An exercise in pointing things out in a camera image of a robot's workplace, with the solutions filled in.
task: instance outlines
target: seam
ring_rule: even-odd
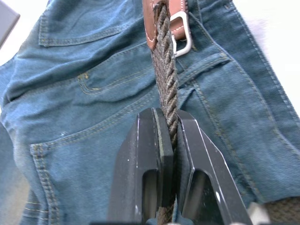
[[[25,207],[26,210],[30,210],[30,211],[37,211],[37,212],[49,212],[49,211],[41,211],[41,210],[32,210],[32,209],[28,209]]]
[[[208,114],[210,120],[213,122],[215,129],[217,130],[218,136],[221,138],[221,140],[224,142],[226,148],[229,150],[230,153],[233,153],[234,158],[236,159],[236,162],[238,163],[239,169],[241,170],[241,172],[244,174],[245,178],[248,180],[248,182],[250,182],[250,185],[252,185],[252,188],[256,191],[256,193],[258,194],[258,197],[263,201],[263,196],[260,193],[260,191],[258,190],[258,188],[256,187],[256,184],[254,183],[254,181],[251,179],[251,176],[248,174],[248,172],[246,171],[244,165],[242,164],[242,162],[240,161],[240,159],[238,158],[235,149],[232,147],[229,138],[226,135],[226,132],[223,130],[220,120],[218,119],[217,115],[212,111],[211,107],[210,107],[210,103],[209,101],[206,99],[204,93],[201,91],[200,86],[196,83],[196,81],[193,81],[194,84],[194,88],[196,90],[196,93],[198,93],[200,96],[200,99],[202,100],[201,102],[204,105],[204,108],[206,109],[206,113]]]
[[[23,214],[23,216],[28,217],[28,218],[33,218],[33,219],[49,220],[48,218],[40,218],[40,217],[35,217],[35,216],[30,216],[30,215],[25,215],[25,214]]]
[[[37,202],[27,202],[29,204],[35,204],[35,205],[41,205],[40,203],[37,203]]]
[[[295,112],[292,110],[293,109],[293,105],[290,103],[290,100],[288,99],[288,97],[285,94],[285,91],[282,89],[280,82],[278,81],[278,79],[274,76],[274,73],[271,71],[270,69],[270,65],[269,63],[266,61],[265,57],[262,55],[259,46],[256,44],[255,40],[253,39],[249,29],[247,27],[245,27],[245,24],[240,16],[240,14],[237,12],[235,5],[233,4],[233,2],[229,3],[232,7],[233,7],[233,11],[236,14],[239,22],[241,23],[244,31],[246,32],[248,38],[251,41],[251,44],[253,45],[254,49],[256,50],[256,52],[258,53],[261,61],[263,62],[263,64],[265,65],[270,77],[272,78],[272,81],[274,82],[277,90],[279,91],[279,94],[283,100],[283,102],[285,103],[285,105],[288,108],[289,113],[291,114],[292,118],[294,119],[294,122],[297,124],[298,127],[300,127],[300,122],[299,122],[299,117],[297,116],[297,114],[295,114]]]
[[[193,19],[195,20],[197,26],[201,29],[201,31],[202,31],[202,33],[205,35],[205,37],[208,38],[209,41],[210,41],[213,45],[215,45],[215,46],[218,48],[218,50],[219,50],[222,54],[227,55],[227,54],[225,53],[225,51],[224,51],[224,50],[223,50],[223,49],[215,42],[215,40],[212,39],[212,37],[208,34],[208,31],[203,27],[203,25],[202,25],[201,23],[198,22],[197,18],[196,18],[192,13],[189,13],[189,14],[193,17]]]
[[[151,101],[154,98],[154,90],[155,90],[155,88],[152,88],[152,90],[150,90],[147,94],[145,94],[144,96],[142,96],[136,102],[132,103],[131,105],[129,105],[126,108],[124,108],[123,110],[115,113],[114,115],[112,115],[111,117],[107,118],[106,120],[104,120],[104,121],[102,121],[102,122],[100,122],[100,123],[98,123],[98,124],[96,124],[96,125],[88,128],[86,130],[79,131],[78,133],[72,134],[72,135],[70,135],[68,137],[64,137],[64,138],[58,139],[58,140],[53,141],[53,142],[45,142],[43,144],[45,144],[47,146],[50,146],[50,145],[54,145],[54,144],[57,144],[57,143],[60,143],[60,142],[67,141],[67,140],[72,139],[72,138],[76,138],[77,136],[88,136],[91,131],[103,127],[104,125],[106,125],[106,124],[110,123],[111,121],[113,121],[115,118],[120,118],[120,117],[123,117],[127,113],[133,112],[135,109],[138,108],[138,107],[136,107],[136,105],[139,105],[141,102],[144,102],[145,98],[150,98],[150,99],[147,100],[144,103],[147,103],[147,102]]]
[[[186,103],[188,97],[193,93],[193,91],[195,90],[194,87],[190,87],[190,86],[187,86],[188,88],[184,89],[184,94],[178,98],[178,106],[179,106],[179,109],[182,108],[182,106]]]
[[[46,170],[46,165],[45,165],[45,162],[44,162],[43,147],[42,147],[41,144],[39,145],[39,153],[40,153],[40,158],[42,159],[42,164],[43,164],[43,168],[44,168],[43,170],[44,170],[44,173],[45,173],[45,176],[46,176],[46,179],[47,179],[48,187],[50,189],[51,197],[54,201],[54,210],[55,210],[56,220],[57,220],[56,224],[59,225],[60,224],[59,208],[58,208],[58,204],[57,204],[57,201],[56,201],[56,198],[55,198],[54,191],[53,191],[51,183],[50,183],[50,179],[49,179],[49,176],[48,176],[48,171]]]
[[[146,28],[145,28],[145,33],[146,33],[146,37],[147,37],[147,39],[150,41],[150,42],[153,42],[154,41],[154,39],[155,39],[155,34],[154,34],[154,37],[153,37],[153,39],[150,39],[150,37],[148,36],[148,33],[147,33],[147,30],[146,30]]]
[[[139,108],[142,108],[143,106],[145,106],[146,103],[148,103],[148,102],[150,102],[150,101],[152,101],[152,100],[153,100],[153,97],[151,97],[150,99],[148,99],[147,101],[145,101],[144,104],[139,105],[137,108],[134,108],[134,109],[132,109],[132,110],[130,110],[130,111],[128,111],[128,112],[122,114],[122,115],[119,116],[116,120],[113,120],[112,122],[108,123],[106,126],[101,127],[100,129],[97,129],[97,130],[95,130],[94,132],[92,132],[92,133],[90,133],[90,134],[83,135],[83,136],[81,136],[81,137],[79,137],[79,138],[76,138],[76,139],[74,139],[74,140],[72,140],[72,141],[69,141],[69,142],[64,142],[64,143],[57,144],[56,146],[63,146],[63,145],[66,145],[66,144],[75,143],[75,142],[84,140],[84,139],[87,138],[88,136],[94,135],[94,134],[98,133],[98,132],[101,131],[101,130],[107,129],[107,128],[113,126],[114,124],[116,124],[116,122],[118,122],[119,120],[121,120],[121,119],[122,119],[123,117],[125,117],[127,114],[132,113],[133,111],[136,111],[136,110],[139,109]],[[54,144],[55,144],[55,142],[53,142],[53,143],[47,143],[47,145],[54,145]]]
[[[124,55],[124,54],[129,53],[129,52],[132,52],[132,51],[134,51],[134,50],[136,50],[136,49],[138,49],[138,48],[146,47],[146,46],[147,46],[146,42],[143,42],[143,43],[140,43],[140,44],[138,44],[138,45],[133,46],[132,48],[126,49],[126,50],[121,51],[121,52],[117,52],[117,53],[113,54],[111,57],[109,57],[108,59],[106,59],[106,60],[104,60],[103,62],[101,62],[101,63],[99,63],[98,65],[96,65],[94,68],[88,70],[87,72],[88,72],[88,73],[91,73],[92,71],[98,69],[98,67],[99,67],[100,65],[103,66],[103,65],[105,65],[106,63],[112,61],[114,58],[116,58],[116,57],[118,57],[118,56]]]
[[[285,140],[283,139],[283,137],[280,135],[280,131],[279,131],[277,125],[276,125],[276,122],[275,122],[275,120],[274,120],[274,118],[273,118],[273,115],[271,114],[270,109],[269,109],[267,103],[266,103],[265,100],[263,99],[262,94],[258,91],[258,89],[255,87],[255,84],[253,83],[253,81],[248,77],[248,75],[247,75],[246,72],[240,67],[240,65],[239,65],[236,61],[234,61],[234,64],[235,64],[236,68],[239,70],[239,72],[240,72],[241,74],[243,74],[244,77],[247,79],[247,81],[248,81],[248,83],[250,84],[250,86],[251,86],[251,88],[253,89],[253,91],[256,92],[256,94],[258,95],[259,100],[260,100],[261,104],[263,105],[263,107],[264,107],[264,109],[265,109],[265,111],[266,111],[266,115],[267,115],[269,121],[272,123],[272,126],[273,126],[272,131],[274,132],[275,136],[276,136],[276,137],[281,141],[281,143],[282,143],[284,146],[286,146],[286,147],[290,150],[290,152],[291,152],[292,154],[294,154],[294,155],[297,157],[297,159],[300,161],[300,153],[297,152],[297,151],[295,151],[295,149],[291,147],[291,144],[288,144],[287,141],[285,141]]]
[[[109,37],[115,34],[120,33],[123,29],[125,29],[128,25],[119,26],[117,28],[113,28],[110,30],[102,31],[98,34],[91,35],[89,37],[79,37],[79,38],[70,38],[70,39],[48,39],[42,38],[40,42],[46,45],[54,45],[54,46],[65,46],[65,45],[77,45],[83,44],[86,42],[96,41],[99,39],[103,39],[105,37]]]
[[[119,81],[121,81],[121,80],[124,80],[124,79],[126,79],[126,78],[129,78],[129,77],[131,77],[131,76],[134,76],[134,75],[136,75],[136,74],[139,74],[139,73],[141,73],[142,71],[148,70],[148,69],[150,69],[150,68],[151,68],[151,67],[147,67],[147,68],[145,68],[145,69],[141,69],[140,71],[138,71],[138,72],[136,72],[136,73],[133,73],[133,74],[128,75],[128,76],[125,76],[125,77],[122,77],[122,78],[120,78],[120,79],[118,79],[118,80],[116,80],[116,81],[110,83],[109,85],[107,85],[107,86],[105,86],[105,87],[102,87],[102,88],[92,88],[92,89],[89,89],[89,88],[86,86],[86,83],[85,83],[84,79],[82,78],[82,76],[85,75],[85,74],[88,74],[88,75],[89,75],[88,72],[85,72],[85,73],[83,73],[83,74],[80,74],[80,75],[78,76],[78,79],[80,79],[80,80],[82,81],[82,83],[83,83],[84,87],[86,88],[86,90],[89,90],[89,91],[106,90],[107,87],[112,88],[112,87],[115,86],[115,85],[114,85],[115,83],[117,83],[117,82],[119,82]]]
[[[181,28],[183,28],[184,26],[182,25],[181,27],[179,27],[179,28],[176,28],[175,30],[173,30],[172,32],[174,32],[174,31],[178,31],[178,30],[180,30]]]
[[[46,195],[46,200],[47,200],[47,205],[48,205],[48,208],[49,208],[49,205],[50,205],[50,201],[51,201],[51,197],[49,196],[49,193],[48,191],[46,190],[46,187],[45,187],[45,178],[43,177],[43,174],[42,174],[42,166],[39,162],[39,158],[38,158],[38,148],[37,148],[37,145],[34,145],[33,146],[33,150],[34,150],[34,157],[33,157],[33,160],[36,164],[36,167],[37,167],[37,173],[38,173],[38,176],[40,178],[40,182],[41,182],[41,185],[42,185],[42,188],[44,190],[44,193]]]
[[[44,11],[44,13],[41,15],[40,26],[39,26],[39,33],[38,33],[38,39],[39,40],[45,38],[44,34],[46,32],[45,32],[45,29],[44,29],[44,27],[45,27],[44,23],[45,23],[45,20],[46,20],[45,14],[47,13],[47,11],[48,11],[48,8],[46,8],[46,10]]]
[[[26,96],[35,96],[37,94],[44,93],[47,90],[52,89],[52,88],[66,87],[66,86],[69,86],[72,82],[76,82],[76,80],[77,80],[77,77],[73,77],[68,80],[64,80],[64,81],[60,81],[60,82],[56,82],[56,83],[47,85],[47,86],[45,86],[45,88],[40,87],[37,90],[30,90],[30,91],[26,92],[25,94],[23,94],[22,96],[20,96],[18,99],[21,99]]]
[[[83,85],[85,86],[85,89],[87,89],[87,90],[89,90],[89,91],[92,91],[93,93],[87,93],[85,90],[82,89],[82,86],[81,86],[81,85],[80,85],[80,87],[81,87],[82,91],[83,91],[85,94],[87,94],[87,95],[96,95],[96,94],[98,94],[98,93],[100,93],[100,92],[102,92],[102,91],[109,90],[109,89],[118,87],[118,86],[120,86],[121,84],[128,83],[128,82],[130,82],[130,81],[133,81],[133,80],[135,80],[135,79],[138,79],[138,78],[144,76],[145,74],[147,74],[147,72],[142,73],[141,75],[139,75],[139,76],[137,76],[137,77],[135,77],[135,78],[132,78],[132,79],[130,79],[130,80],[127,80],[127,81],[124,81],[124,82],[115,84],[115,85],[113,85],[113,86],[111,86],[111,87],[109,87],[109,88],[106,88],[106,87],[105,87],[105,88],[100,88],[100,89],[98,89],[98,90],[89,90],[89,89],[87,89],[85,83],[84,83],[83,80],[81,79]]]
[[[185,67],[183,66],[183,64],[182,64],[182,62],[181,62],[180,59],[176,59],[176,62],[177,62],[177,63],[181,66],[181,68],[182,68],[182,72],[181,72],[180,74],[178,74],[178,75],[181,75],[181,74],[183,74],[183,73],[186,71],[187,68],[185,68]]]
[[[205,67],[203,69],[201,69],[200,71],[197,69],[195,70],[194,72],[192,72],[191,74],[189,74],[188,76],[184,76],[183,79],[180,79],[180,77],[178,78],[178,84],[179,84],[179,87],[181,85],[183,85],[185,82],[187,82],[192,76],[194,76],[195,74],[197,73],[204,73],[210,69],[212,69],[212,65],[216,64],[216,63],[222,63],[223,60],[229,60],[229,58],[227,57],[223,57],[223,58],[218,58],[218,59],[215,59],[214,61],[208,63],[208,64],[205,64]]]

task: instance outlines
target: silver buckle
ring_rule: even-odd
[[[175,57],[179,57],[181,55],[188,53],[192,48],[192,37],[191,37],[190,30],[189,30],[189,25],[188,25],[188,15],[183,11],[179,11],[171,16],[170,21],[172,22],[173,20],[175,20],[178,17],[181,17],[182,21],[183,21],[183,29],[184,29],[184,33],[186,35],[187,45],[183,49],[180,49],[179,51],[177,51],[177,43],[175,40],[175,36],[172,35],[173,52],[174,52]]]

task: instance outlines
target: black clamp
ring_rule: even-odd
[[[221,152],[187,112],[179,111],[177,171],[160,109],[137,115],[115,162],[107,221],[144,225],[170,199],[177,173],[177,204],[194,225],[252,225]]]

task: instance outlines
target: brown leather strap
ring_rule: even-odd
[[[155,27],[154,21],[154,6],[161,0],[143,0],[143,13],[144,13],[144,24],[146,31],[147,44],[151,50],[155,49],[157,29]],[[186,0],[167,0],[169,2],[170,15],[174,15],[180,11],[187,11]],[[185,32],[183,29],[183,22],[181,18],[177,18],[172,21],[170,25],[170,30],[175,36],[176,40],[185,38]]]

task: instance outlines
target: jeans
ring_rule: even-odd
[[[229,0],[188,8],[179,107],[222,151],[246,206],[300,195],[300,121],[249,29]],[[0,67],[1,123],[30,184],[22,225],[105,220],[120,145],[137,113],[159,107],[145,40],[140,0],[52,0]]]

